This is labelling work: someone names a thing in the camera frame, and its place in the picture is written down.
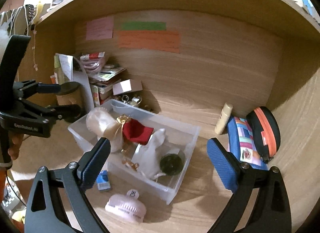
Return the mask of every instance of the orange zipper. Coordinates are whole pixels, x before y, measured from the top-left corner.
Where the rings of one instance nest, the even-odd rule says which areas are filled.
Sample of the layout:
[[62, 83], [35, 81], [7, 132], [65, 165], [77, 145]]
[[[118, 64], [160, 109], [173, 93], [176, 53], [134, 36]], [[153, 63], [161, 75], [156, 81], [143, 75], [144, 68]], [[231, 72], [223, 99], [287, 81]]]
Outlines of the orange zipper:
[[260, 107], [258, 107], [254, 110], [254, 112], [256, 113], [256, 115], [261, 123], [261, 126], [263, 128], [263, 131], [266, 134], [266, 139], [268, 141], [268, 148], [269, 148], [269, 156], [273, 157], [277, 152], [275, 135], [273, 134], [272, 128], [268, 122], [268, 119], [264, 115], [262, 109]]

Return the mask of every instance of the human hand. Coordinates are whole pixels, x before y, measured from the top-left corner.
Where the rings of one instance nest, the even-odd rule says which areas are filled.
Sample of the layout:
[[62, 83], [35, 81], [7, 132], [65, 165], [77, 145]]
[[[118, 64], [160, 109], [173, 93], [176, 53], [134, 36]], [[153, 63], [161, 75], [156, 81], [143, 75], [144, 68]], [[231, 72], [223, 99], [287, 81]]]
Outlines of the human hand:
[[8, 154], [12, 160], [16, 160], [19, 157], [20, 147], [23, 141], [24, 134], [16, 134], [9, 132], [9, 138], [12, 140], [13, 145], [8, 149]]

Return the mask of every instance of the pink sticky note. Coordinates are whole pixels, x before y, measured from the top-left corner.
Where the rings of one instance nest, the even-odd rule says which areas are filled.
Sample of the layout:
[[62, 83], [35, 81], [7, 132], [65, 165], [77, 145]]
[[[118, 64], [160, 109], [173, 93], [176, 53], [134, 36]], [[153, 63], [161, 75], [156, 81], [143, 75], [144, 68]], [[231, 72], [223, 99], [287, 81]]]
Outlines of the pink sticky note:
[[112, 39], [112, 32], [113, 16], [88, 21], [85, 40]]

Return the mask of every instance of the string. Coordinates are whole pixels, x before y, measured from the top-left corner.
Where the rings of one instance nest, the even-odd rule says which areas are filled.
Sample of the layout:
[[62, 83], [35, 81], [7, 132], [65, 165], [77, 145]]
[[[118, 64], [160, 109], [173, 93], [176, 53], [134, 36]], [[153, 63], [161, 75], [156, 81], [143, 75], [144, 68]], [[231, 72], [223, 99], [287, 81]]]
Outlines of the string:
[[12, 10], [12, 12], [11, 12], [11, 22], [10, 22], [10, 33], [9, 33], [9, 38], [11, 37], [11, 35], [12, 35], [12, 15], [13, 15], [13, 13], [14, 13], [14, 9]]
[[26, 17], [26, 23], [27, 23], [27, 36], [29, 36], [29, 24], [28, 24], [28, 17], [27, 17], [27, 8], [24, 6], [24, 16]]
[[33, 38], [34, 38], [34, 43], [33, 43], [33, 64], [34, 64], [34, 68], [36, 71], [38, 71], [38, 65], [36, 64], [36, 34], [37, 34], [37, 31], [36, 31], [36, 26], [35, 26], [35, 29], [33, 30]]
[[19, 201], [26, 207], [27, 204], [25, 204], [25, 203], [22, 201], [22, 199], [20, 199], [20, 198], [18, 197], [18, 194], [16, 194], [15, 190], [14, 190], [13, 187], [11, 186], [11, 184], [10, 184], [10, 182], [9, 182], [8, 171], [7, 171], [7, 170], [6, 170], [6, 177], [7, 177], [7, 182], [8, 182], [8, 184], [10, 185], [12, 191], [13, 191], [14, 194], [17, 196], [17, 198], [19, 199]]

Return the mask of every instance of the blue gripper pad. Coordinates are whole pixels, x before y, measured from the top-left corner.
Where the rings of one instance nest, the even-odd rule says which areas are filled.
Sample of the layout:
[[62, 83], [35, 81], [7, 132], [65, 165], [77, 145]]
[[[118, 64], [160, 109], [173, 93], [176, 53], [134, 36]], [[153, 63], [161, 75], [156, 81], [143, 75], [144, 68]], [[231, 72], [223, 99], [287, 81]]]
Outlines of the blue gripper pad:
[[224, 185], [232, 193], [238, 189], [238, 176], [240, 174], [239, 162], [232, 153], [227, 152], [217, 138], [207, 142], [207, 154]]
[[80, 188], [83, 191], [91, 189], [103, 168], [111, 151], [110, 141], [106, 138], [101, 138], [91, 151], [86, 152], [81, 159], [86, 165], [81, 165], [83, 162], [79, 161], [78, 177], [81, 178], [82, 183]]

